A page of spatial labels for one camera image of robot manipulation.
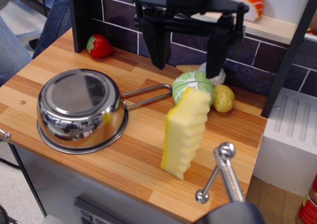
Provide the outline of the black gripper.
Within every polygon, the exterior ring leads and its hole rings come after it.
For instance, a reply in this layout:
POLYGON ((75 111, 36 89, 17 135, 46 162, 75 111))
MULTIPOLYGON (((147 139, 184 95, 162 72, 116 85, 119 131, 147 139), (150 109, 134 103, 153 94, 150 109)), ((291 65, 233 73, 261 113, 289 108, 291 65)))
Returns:
POLYGON ((209 36, 207 78, 220 74, 230 42, 245 36, 249 8, 232 0, 132 0, 152 64, 163 70, 171 57, 171 32, 209 36))

